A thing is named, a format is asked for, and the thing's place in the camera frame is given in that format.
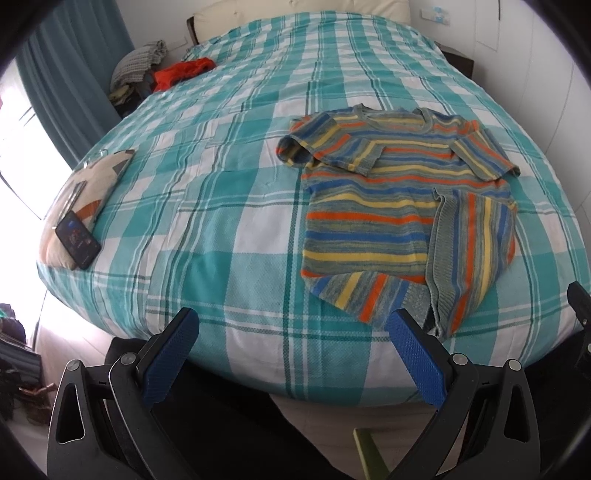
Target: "screw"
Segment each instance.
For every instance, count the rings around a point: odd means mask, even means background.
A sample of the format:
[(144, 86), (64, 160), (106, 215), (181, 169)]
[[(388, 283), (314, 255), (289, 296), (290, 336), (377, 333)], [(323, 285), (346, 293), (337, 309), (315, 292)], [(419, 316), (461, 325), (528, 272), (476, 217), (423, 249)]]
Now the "screw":
[(511, 359), (509, 360), (509, 368), (518, 372), (519, 370), (521, 370), (521, 364), (517, 360)]
[(79, 366), (80, 366), (80, 360), (72, 360), (72, 361), (68, 362), (68, 364), (66, 365), (66, 368), (70, 372), (73, 372), (74, 370), (78, 370)]
[(463, 353), (454, 353), (452, 360), (456, 365), (466, 365), (468, 363), (468, 357)]
[(131, 365), (135, 362), (135, 353), (125, 353), (121, 357), (121, 363), (124, 365)]

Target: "striped sweater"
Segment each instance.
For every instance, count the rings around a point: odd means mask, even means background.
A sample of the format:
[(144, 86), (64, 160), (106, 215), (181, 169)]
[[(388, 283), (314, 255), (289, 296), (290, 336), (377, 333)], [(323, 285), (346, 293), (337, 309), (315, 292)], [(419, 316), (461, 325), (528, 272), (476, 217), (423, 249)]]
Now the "striped sweater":
[(519, 170), (478, 121), (357, 105), (293, 120), (277, 154), (305, 167), (307, 287), (362, 322), (406, 308), (444, 339), (513, 258)]

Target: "curtain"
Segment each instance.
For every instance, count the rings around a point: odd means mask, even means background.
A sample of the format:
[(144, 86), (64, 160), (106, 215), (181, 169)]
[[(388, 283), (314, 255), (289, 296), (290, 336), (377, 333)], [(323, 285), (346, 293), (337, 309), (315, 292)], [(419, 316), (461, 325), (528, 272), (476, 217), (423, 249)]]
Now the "curtain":
[(115, 0), (65, 0), (17, 54), (31, 106), (70, 167), (121, 121), (107, 95), (133, 48)]

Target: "wooden bed frame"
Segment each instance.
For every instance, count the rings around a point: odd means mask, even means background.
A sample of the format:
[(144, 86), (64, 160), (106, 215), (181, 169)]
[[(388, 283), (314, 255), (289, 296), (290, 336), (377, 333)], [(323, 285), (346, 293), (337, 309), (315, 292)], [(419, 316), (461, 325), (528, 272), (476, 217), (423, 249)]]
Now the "wooden bed frame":
[(195, 32), (195, 16), (191, 15), (187, 19), (187, 28), (189, 29), (189, 36), (191, 37), (191, 41), (193, 45), (199, 45), (199, 40), (197, 39), (197, 32)]

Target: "nightstand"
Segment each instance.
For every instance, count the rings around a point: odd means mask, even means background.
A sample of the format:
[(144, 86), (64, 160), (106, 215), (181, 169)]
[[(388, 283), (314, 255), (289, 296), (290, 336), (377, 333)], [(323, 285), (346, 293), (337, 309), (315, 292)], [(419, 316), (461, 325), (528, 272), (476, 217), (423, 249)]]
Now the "nightstand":
[(472, 78), (472, 72), (474, 71), (474, 60), (466, 57), (463, 53), (457, 51), (455, 48), (446, 47), (438, 42), (435, 45), (439, 47), (439, 50), (443, 53), (447, 61), (455, 68), (460, 70), (469, 79)]

